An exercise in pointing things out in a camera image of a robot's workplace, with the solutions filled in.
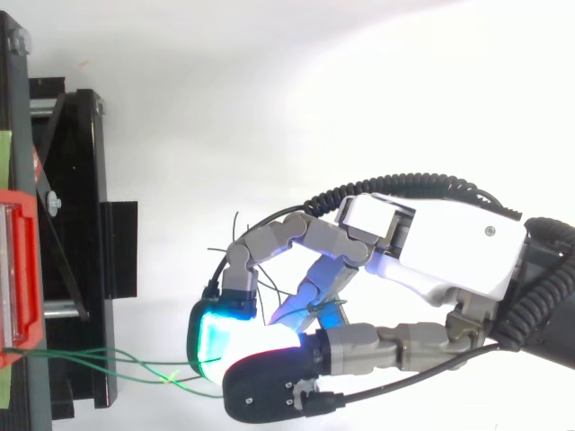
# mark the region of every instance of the black coiled cable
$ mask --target black coiled cable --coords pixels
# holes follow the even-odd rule
[[[507,350],[519,351],[555,308],[575,292],[575,228],[550,218],[527,220],[531,237],[554,249],[565,250],[561,263],[537,279],[498,322],[490,337]]]
[[[515,220],[521,218],[520,213],[502,207],[496,198],[484,190],[477,189],[475,184],[437,173],[385,175],[339,186],[307,200],[304,203],[305,211],[312,216],[321,217],[338,209],[345,197],[361,193],[382,193],[406,198],[454,198]]]

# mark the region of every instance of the cyan light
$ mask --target cyan light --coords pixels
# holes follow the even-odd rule
[[[287,347],[299,347],[299,337],[281,324],[263,326],[255,319],[240,321],[207,312],[199,325],[200,370],[213,383],[222,384],[226,370],[240,359]],[[204,362],[219,357],[218,361]]]

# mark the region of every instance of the red clamp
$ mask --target red clamp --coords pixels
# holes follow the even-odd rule
[[[11,348],[42,340],[40,246],[36,197],[0,190],[0,368],[20,358]]]

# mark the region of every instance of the black metal frame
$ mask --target black metal frame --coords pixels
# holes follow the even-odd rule
[[[26,56],[10,51],[15,28],[0,12],[0,130],[13,132],[10,185],[38,196],[44,299],[71,299],[79,314],[46,320],[40,347],[114,347],[111,300],[137,293],[137,202],[107,202],[98,94],[64,93],[63,78],[29,81]],[[31,97],[56,99],[51,116],[31,119]],[[34,148],[43,165],[36,181]],[[46,202],[51,190],[63,202],[55,217]],[[115,370],[113,361],[94,362]],[[93,398],[98,409],[116,397],[114,376],[61,359],[23,359],[13,365],[0,429],[48,431],[52,418],[74,416],[73,400]]]

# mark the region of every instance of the white wall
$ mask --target white wall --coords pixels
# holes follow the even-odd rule
[[[428,171],[575,224],[569,0],[0,0],[0,9],[31,32],[31,75],[64,75],[69,90],[93,88],[107,102],[109,197],[140,204],[139,296],[114,305],[117,346],[136,356],[185,358],[188,313],[220,258],[206,247],[230,242],[236,210],[245,226],[343,182]],[[288,290],[314,258],[298,253],[268,265]],[[367,276],[344,296],[356,321],[447,312]],[[274,299],[264,294],[268,315]],[[401,376],[325,384],[352,391]],[[54,428],[566,430],[574,383],[572,370],[495,353],[330,416],[249,427],[219,400],[121,382],[111,409],[78,402],[77,418]]]

